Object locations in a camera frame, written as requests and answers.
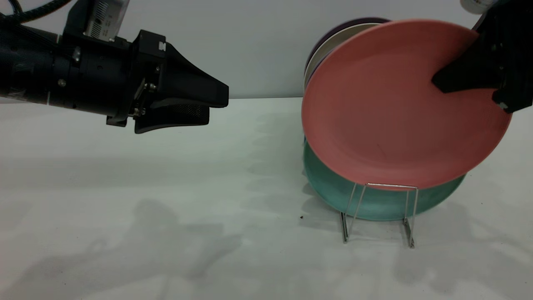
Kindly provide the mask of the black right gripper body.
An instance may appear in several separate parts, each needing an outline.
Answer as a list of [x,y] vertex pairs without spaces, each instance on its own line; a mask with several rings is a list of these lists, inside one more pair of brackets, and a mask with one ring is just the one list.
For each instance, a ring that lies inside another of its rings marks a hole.
[[499,76],[493,101],[507,114],[532,106],[531,0],[494,0],[476,31]]

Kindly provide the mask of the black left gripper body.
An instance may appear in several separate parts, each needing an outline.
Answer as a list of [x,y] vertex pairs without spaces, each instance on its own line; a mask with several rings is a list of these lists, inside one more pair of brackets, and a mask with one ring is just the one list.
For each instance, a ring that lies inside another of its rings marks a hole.
[[80,38],[66,56],[55,55],[49,79],[49,105],[106,117],[124,127],[147,111],[165,61],[166,38],[141,30],[133,42]]

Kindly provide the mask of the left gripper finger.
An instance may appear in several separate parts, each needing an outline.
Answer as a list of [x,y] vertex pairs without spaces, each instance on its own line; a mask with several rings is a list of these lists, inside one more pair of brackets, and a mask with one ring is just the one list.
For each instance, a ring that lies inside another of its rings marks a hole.
[[169,42],[159,42],[163,61],[156,66],[154,108],[200,105],[226,108],[229,87],[185,59]]
[[171,127],[194,127],[209,123],[209,107],[202,105],[171,105],[149,108],[135,118],[134,132],[146,133]]

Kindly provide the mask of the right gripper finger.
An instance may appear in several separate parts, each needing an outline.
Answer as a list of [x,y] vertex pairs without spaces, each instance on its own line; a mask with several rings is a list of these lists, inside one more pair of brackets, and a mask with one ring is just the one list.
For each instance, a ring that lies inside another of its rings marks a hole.
[[503,47],[497,43],[476,40],[464,53],[438,70],[432,83],[442,93],[492,88],[504,82]]

